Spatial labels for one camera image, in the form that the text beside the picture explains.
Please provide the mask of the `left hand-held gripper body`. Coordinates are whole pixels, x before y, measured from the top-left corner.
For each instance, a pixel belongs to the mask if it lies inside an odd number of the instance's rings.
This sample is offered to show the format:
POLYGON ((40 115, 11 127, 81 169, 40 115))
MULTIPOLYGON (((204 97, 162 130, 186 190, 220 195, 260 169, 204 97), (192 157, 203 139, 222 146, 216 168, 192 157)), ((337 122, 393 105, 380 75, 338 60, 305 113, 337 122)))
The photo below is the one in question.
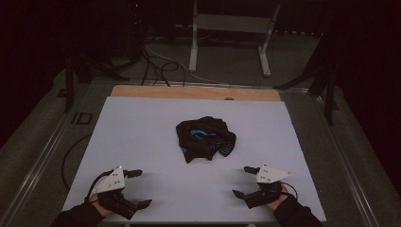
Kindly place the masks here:
POLYGON ((101 206, 123 218, 131 219, 137 209, 136 205, 126 200, 122 194, 127 179, 123 170, 126 169, 118 166, 97 176, 89 189, 89 196, 97 194, 101 206))

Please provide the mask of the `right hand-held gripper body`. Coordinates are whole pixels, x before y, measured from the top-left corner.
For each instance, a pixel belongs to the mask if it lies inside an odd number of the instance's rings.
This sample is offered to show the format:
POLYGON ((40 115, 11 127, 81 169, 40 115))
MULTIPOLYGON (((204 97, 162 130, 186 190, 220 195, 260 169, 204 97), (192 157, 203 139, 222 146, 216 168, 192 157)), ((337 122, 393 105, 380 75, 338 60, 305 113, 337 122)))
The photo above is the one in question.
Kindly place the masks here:
POLYGON ((245 195, 243 200, 249 208, 276 201, 282 192, 282 181, 291 175, 292 173, 290 171, 262 165, 259 172, 254 175, 255 182, 259 186, 259 189, 245 195))

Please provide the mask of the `black shorts with blue stripes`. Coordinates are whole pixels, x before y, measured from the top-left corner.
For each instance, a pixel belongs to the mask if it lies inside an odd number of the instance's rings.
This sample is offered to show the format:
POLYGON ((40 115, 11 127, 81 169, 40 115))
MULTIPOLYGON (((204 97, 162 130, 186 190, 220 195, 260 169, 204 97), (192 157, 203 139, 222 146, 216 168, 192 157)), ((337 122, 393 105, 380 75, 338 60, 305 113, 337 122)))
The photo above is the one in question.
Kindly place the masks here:
POLYGON ((211 161, 217 152, 227 157, 235 148, 236 135, 222 119, 212 116, 183 121, 176 126, 176 133, 188 164, 197 158, 211 161))

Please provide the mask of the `person's right hand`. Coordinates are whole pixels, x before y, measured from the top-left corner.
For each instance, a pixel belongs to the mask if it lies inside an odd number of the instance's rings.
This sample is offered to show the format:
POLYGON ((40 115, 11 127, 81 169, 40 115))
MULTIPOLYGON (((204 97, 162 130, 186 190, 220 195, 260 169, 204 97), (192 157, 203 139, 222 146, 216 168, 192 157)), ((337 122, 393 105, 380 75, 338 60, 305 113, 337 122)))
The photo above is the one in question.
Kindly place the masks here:
POLYGON ((282 186, 282 192, 280 194, 280 197, 276 201, 267 204, 269 209, 272 211, 275 211, 280 206, 280 204, 288 198, 288 191, 286 187, 283 184, 281 184, 281 186, 282 186))

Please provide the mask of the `person's left hand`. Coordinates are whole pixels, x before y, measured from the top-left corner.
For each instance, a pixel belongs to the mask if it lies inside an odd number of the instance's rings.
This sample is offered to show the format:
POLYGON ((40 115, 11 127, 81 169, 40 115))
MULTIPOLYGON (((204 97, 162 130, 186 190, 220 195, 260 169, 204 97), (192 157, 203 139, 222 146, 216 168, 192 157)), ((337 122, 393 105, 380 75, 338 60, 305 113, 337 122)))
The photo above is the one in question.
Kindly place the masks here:
POLYGON ((89 199, 89 202, 96 208, 102 217, 107 217, 113 213, 111 210, 108 210, 100 205, 97 194, 92 195, 89 199))

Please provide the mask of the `white table mat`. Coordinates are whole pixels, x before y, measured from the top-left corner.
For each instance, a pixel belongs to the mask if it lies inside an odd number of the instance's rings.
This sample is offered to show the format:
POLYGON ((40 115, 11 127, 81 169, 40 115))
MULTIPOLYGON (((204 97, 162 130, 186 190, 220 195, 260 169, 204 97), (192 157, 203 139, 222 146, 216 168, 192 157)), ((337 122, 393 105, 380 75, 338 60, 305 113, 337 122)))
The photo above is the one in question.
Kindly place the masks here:
POLYGON ((274 220, 268 207, 250 209, 234 195, 257 190, 254 175, 244 169, 262 165, 290 172, 286 181, 299 203, 325 218, 284 102, 110 96, 64 207, 81 203, 100 173, 122 166, 143 172, 126 182, 125 197, 151 202, 133 216, 134 223, 268 223, 274 220), (204 116, 227 124, 236 136, 235 148, 227 157, 187 163, 176 127, 204 116))

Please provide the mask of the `wooden table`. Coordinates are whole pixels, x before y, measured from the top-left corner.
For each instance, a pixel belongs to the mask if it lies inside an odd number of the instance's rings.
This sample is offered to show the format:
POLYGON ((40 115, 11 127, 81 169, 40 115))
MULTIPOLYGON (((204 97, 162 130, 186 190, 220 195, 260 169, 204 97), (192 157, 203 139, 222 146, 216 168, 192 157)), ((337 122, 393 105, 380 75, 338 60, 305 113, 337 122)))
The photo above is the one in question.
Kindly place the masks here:
POLYGON ((116 85, 113 87, 111 96, 250 101, 281 100, 279 93, 275 90, 136 85, 116 85))

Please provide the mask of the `black tripod stand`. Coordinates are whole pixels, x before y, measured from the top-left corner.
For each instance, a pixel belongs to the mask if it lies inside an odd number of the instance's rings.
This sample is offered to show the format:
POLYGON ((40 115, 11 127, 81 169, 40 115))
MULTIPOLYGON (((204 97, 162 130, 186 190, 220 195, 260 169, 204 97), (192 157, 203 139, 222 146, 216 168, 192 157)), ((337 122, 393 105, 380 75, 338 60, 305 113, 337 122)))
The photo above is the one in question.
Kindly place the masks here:
POLYGON ((99 61, 90 58, 83 53, 66 53, 64 55, 64 69, 65 69, 65 107, 64 111, 68 113, 74 104, 75 90, 74 90, 74 74, 83 82, 90 82, 92 76, 88 70, 88 65, 93 66, 95 69, 106 74, 112 79, 128 81, 127 78, 115 73, 112 69, 107 68, 99 61))
POLYGON ((333 125, 333 106, 336 83, 336 73, 333 64, 327 61, 323 65, 317 66, 310 72, 302 73, 299 77, 292 79, 284 84, 274 86, 275 90, 287 90, 302 81, 313 79, 312 84, 307 89, 310 96, 320 96, 325 92, 323 114, 329 125, 333 125))

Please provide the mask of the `dark equipment rack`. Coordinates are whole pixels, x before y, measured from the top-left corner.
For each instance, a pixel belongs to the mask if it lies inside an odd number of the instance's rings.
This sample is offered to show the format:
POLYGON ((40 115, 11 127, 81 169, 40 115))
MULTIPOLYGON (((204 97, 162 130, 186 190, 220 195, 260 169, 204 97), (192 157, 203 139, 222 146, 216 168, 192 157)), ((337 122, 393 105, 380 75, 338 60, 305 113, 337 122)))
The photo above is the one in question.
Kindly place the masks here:
POLYGON ((102 38, 110 57, 138 61, 147 23, 142 0, 94 0, 102 38))

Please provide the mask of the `white metal stand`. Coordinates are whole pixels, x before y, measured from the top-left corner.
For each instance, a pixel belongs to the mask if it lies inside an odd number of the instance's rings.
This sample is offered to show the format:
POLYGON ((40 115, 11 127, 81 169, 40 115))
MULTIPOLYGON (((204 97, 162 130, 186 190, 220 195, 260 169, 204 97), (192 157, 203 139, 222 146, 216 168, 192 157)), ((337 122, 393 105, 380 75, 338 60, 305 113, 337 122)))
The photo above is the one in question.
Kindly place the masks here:
POLYGON ((189 71, 195 72, 197 70, 199 29, 260 33, 265 35, 265 41, 258 46, 258 56, 263 76, 269 78, 271 76, 271 70, 267 52, 281 5, 275 4, 273 11, 268 18, 204 14, 198 12, 198 5, 199 0, 193 0, 192 45, 189 56, 189 71))

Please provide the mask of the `metal floor rail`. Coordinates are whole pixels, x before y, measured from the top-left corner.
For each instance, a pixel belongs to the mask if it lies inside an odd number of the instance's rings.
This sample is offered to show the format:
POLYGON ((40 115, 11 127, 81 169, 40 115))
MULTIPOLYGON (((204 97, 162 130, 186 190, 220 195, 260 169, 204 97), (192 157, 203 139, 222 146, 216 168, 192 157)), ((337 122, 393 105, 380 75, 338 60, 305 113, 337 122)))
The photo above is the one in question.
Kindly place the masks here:
POLYGON ((346 156, 345 149, 341 144, 334 127, 331 126, 326 120, 326 117, 323 113, 323 100, 319 96, 312 96, 311 101, 319 115, 320 121, 323 123, 323 127, 328 133, 328 137, 333 143, 334 151, 336 153, 336 156, 338 157, 342 175, 347 182, 348 188, 352 194, 353 200, 357 206, 357 209, 365 226, 380 227, 377 218, 373 212, 372 206, 369 203, 366 193, 357 178, 356 172, 354 171, 349 159, 346 156))
POLYGON ((0 149, 0 227, 48 227, 61 212, 97 110, 39 105, 0 149))

